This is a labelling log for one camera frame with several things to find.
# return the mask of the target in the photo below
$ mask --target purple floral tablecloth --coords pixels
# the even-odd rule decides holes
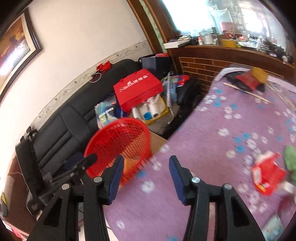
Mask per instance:
[[[278,194],[261,195],[251,176],[254,159],[271,150],[284,154],[296,142],[296,115],[269,88],[255,92],[271,104],[214,81],[208,95],[178,131],[151,158],[150,163],[126,184],[111,206],[106,220],[119,241],[182,240],[190,207],[178,200],[168,161],[176,155],[182,166],[213,185],[230,183],[262,228],[278,212]],[[285,168],[282,157],[276,162]],[[288,223],[290,215],[285,215]],[[208,240],[213,239],[213,205],[210,205]]]

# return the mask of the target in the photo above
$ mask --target painting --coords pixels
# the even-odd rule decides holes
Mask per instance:
[[[42,50],[25,9],[0,39],[0,102],[17,75]]]

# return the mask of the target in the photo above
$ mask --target black bag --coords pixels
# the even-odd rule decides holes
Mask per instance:
[[[143,69],[147,69],[156,78],[161,80],[167,76],[172,66],[172,57],[153,57],[155,54],[150,54],[139,58]]]

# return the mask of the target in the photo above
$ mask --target plastic laundry basket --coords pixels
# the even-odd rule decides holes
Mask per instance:
[[[106,125],[89,141],[84,156],[96,153],[98,159],[86,172],[91,178],[100,176],[112,166],[117,155],[124,157],[121,184],[130,180],[152,156],[150,133],[146,125],[134,118],[121,118]]]

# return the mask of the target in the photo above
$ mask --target sofa cushion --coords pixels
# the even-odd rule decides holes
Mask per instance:
[[[94,106],[113,91],[114,84],[140,69],[138,62],[121,60],[98,82],[88,82],[74,93],[34,136],[39,168],[54,175],[66,159],[84,152],[98,130]]]

